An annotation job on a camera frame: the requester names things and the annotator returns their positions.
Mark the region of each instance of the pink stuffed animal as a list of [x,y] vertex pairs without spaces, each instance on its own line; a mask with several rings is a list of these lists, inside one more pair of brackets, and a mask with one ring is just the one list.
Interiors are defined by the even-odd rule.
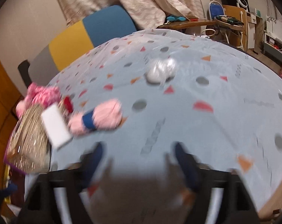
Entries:
[[28,87],[25,99],[17,104],[16,113],[20,118],[31,105],[41,104],[46,109],[55,102],[59,103],[60,100],[61,93],[58,87],[43,87],[32,83]]

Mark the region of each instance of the chair backrest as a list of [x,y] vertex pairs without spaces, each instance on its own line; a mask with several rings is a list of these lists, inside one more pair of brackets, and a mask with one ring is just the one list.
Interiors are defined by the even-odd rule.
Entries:
[[224,8],[222,5],[217,1],[211,1],[209,3],[209,17],[210,20],[213,20],[217,15],[225,15]]
[[30,62],[29,76],[38,85],[46,86],[59,71],[94,47],[136,31],[131,17],[121,6],[104,8],[54,38]]

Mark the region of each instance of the desk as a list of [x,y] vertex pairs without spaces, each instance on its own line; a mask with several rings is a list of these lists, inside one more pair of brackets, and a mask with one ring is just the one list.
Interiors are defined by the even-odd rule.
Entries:
[[208,19],[198,19],[198,21],[183,21],[183,22],[172,22],[170,24],[164,24],[158,26],[158,29],[172,29],[172,30],[180,30],[187,29],[197,26],[207,26],[207,25],[215,25],[215,21],[210,21]]
[[[178,62],[164,87],[143,77],[155,58]],[[88,207],[96,223],[183,223],[191,203],[174,141],[215,170],[237,169],[258,210],[282,181],[282,80],[239,50],[173,30],[138,31],[94,48],[51,85],[70,95],[75,111],[122,103],[118,129],[52,151],[61,170],[105,142]]]

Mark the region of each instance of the pink plush toy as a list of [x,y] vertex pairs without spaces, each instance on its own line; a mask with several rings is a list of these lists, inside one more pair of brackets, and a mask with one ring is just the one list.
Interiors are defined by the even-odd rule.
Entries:
[[68,127],[73,135],[83,135],[89,130],[115,129],[121,122],[121,104],[117,99],[111,99],[96,106],[89,113],[79,112],[71,116]]
[[34,104],[41,104],[45,109],[51,104],[61,100],[61,94],[58,87],[43,87],[32,83],[27,89],[27,95],[16,107],[16,113],[20,118],[24,112]]

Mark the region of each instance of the red object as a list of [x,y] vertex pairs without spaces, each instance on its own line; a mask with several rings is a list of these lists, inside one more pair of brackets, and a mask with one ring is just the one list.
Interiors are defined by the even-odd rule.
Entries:
[[70,99],[69,96],[66,96],[66,97],[64,98],[63,103],[64,103],[64,106],[65,106],[65,108],[67,109],[67,111],[68,111],[69,113],[72,113],[72,112],[73,112],[73,105],[72,105],[72,103],[71,103],[71,99]]
[[107,85],[105,85],[105,86],[104,86],[104,89],[109,90],[109,91],[113,90],[113,84],[107,84]]
[[228,79],[227,77],[224,77],[224,76],[220,76],[221,79],[225,80],[226,82],[228,82]]
[[84,89],[80,94],[79,94],[79,97],[81,97],[84,93],[86,93],[87,92],[87,89]]
[[164,94],[172,94],[174,93],[173,87],[170,85],[165,91]]
[[208,103],[204,102],[204,101],[197,101],[194,103],[193,105],[193,109],[194,110],[200,110],[200,111],[206,111],[206,112],[210,112],[213,113],[214,109],[211,105],[209,105]]

